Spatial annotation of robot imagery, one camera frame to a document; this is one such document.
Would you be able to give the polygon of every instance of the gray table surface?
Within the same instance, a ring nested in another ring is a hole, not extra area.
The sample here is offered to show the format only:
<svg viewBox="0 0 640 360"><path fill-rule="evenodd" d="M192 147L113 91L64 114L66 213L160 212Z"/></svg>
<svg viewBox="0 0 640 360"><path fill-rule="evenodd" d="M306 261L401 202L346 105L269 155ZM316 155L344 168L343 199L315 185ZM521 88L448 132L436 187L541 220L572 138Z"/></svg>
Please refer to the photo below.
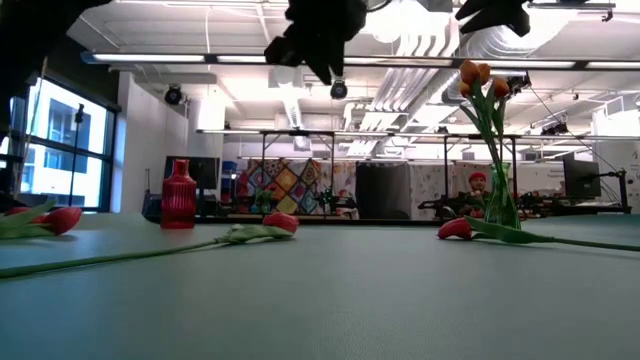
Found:
<svg viewBox="0 0 640 360"><path fill-rule="evenodd" d="M629 219L525 225L640 243ZM90 215L56 241L0 243L0 268L227 229L162 232L138 215ZM435 233L302 226L292 242L0 280L0 359L640 359L639 255Z"/></svg>

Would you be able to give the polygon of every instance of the monitor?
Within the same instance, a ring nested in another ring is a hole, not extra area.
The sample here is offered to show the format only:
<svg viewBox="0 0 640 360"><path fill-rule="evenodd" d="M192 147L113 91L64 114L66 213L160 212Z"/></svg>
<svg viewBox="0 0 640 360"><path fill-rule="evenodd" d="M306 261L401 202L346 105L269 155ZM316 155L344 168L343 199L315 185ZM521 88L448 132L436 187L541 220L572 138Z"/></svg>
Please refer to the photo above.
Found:
<svg viewBox="0 0 640 360"><path fill-rule="evenodd" d="M198 183L198 189L216 190L220 173L220 158L193 156L167 156L164 178L171 176L174 160L189 160L189 176Z"/></svg>
<svg viewBox="0 0 640 360"><path fill-rule="evenodd" d="M592 199L602 195L597 162L579 161L573 155L562 158L564 187L570 198Z"/></svg>

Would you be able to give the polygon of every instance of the person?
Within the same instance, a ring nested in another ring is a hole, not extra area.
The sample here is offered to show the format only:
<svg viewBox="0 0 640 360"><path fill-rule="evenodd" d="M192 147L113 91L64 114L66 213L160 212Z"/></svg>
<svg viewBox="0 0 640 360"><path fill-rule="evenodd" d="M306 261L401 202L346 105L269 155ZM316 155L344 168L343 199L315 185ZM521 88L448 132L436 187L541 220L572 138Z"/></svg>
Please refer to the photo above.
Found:
<svg viewBox="0 0 640 360"><path fill-rule="evenodd" d="M487 186L487 176L479 171L474 172L469 176L469 186L471 187L471 194L474 196L488 194L484 189Z"/></svg>
<svg viewBox="0 0 640 360"><path fill-rule="evenodd" d="M460 209L460 215L482 218L484 217L484 207L490 196L490 193L485 190L487 176L477 171L469 176L468 181L471 190L465 196L466 204Z"/></svg>

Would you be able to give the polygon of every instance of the tulip stem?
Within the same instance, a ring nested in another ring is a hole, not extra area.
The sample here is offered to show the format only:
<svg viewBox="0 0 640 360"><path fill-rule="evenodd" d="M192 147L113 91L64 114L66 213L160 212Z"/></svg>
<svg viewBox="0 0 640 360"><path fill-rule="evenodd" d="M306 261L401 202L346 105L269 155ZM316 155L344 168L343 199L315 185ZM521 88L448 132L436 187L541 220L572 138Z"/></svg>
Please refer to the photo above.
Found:
<svg viewBox="0 0 640 360"><path fill-rule="evenodd" d="M124 260L134 260L134 259L144 259L155 256L164 256L176 254L188 250L200 249L207 246L218 245L228 243L228 240L224 239L214 239L211 241L206 241L199 244L193 245L185 245L179 246L171 249L163 249L163 250L152 250L152 251L142 251L130 254L120 254L120 255L109 255L109 256L97 256L87 259L78 259L78 260L68 260L68 261L60 261L53 262L48 264L39 264L39 265L28 265L28 266L16 266L12 268L0 269L0 279L8 279L18 276L32 275L41 272L47 271L56 271L62 269L69 269L79 266L87 266L87 265L95 265L102 264L107 262L114 261L124 261Z"/></svg>

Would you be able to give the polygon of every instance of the orange tulip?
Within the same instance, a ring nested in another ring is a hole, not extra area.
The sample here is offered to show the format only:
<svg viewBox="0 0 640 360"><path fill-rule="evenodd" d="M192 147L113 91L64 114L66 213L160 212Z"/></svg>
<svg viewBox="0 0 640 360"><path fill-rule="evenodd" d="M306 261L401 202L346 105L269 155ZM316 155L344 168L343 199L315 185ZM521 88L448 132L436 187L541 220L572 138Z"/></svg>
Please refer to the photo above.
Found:
<svg viewBox="0 0 640 360"><path fill-rule="evenodd" d="M480 83L482 85L486 84L489 81L489 76L491 75L491 66L487 64L478 65L478 72L480 73Z"/></svg>
<svg viewBox="0 0 640 360"><path fill-rule="evenodd" d="M511 89L509 89L509 84L507 84L507 80L503 78L494 78L493 85L495 88L496 98L498 99L509 95L509 92L511 92Z"/></svg>
<svg viewBox="0 0 640 360"><path fill-rule="evenodd" d="M476 64L465 60L462 65L460 65L460 78L465 84L469 86L473 85L473 83L480 78L480 71L478 71Z"/></svg>
<svg viewBox="0 0 640 360"><path fill-rule="evenodd" d="M463 81L458 83L458 89L463 97L467 98L471 96L471 86L465 84Z"/></svg>

